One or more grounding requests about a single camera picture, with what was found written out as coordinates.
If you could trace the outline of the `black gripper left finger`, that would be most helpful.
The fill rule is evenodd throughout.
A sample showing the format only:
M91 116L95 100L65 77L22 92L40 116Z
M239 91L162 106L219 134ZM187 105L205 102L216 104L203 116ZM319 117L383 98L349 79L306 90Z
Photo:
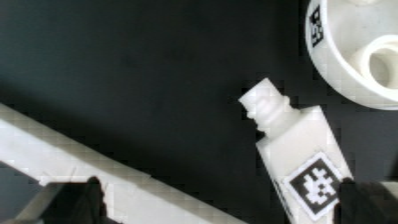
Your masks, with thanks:
M52 182L18 214L15 224L105 224L104 197L97 177L86 182Z

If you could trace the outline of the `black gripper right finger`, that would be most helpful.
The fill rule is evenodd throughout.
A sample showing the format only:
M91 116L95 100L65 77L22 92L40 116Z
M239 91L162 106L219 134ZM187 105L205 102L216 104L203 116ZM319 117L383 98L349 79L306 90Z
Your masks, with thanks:
M345 178L338 199L335 224L398 224L398 181Z

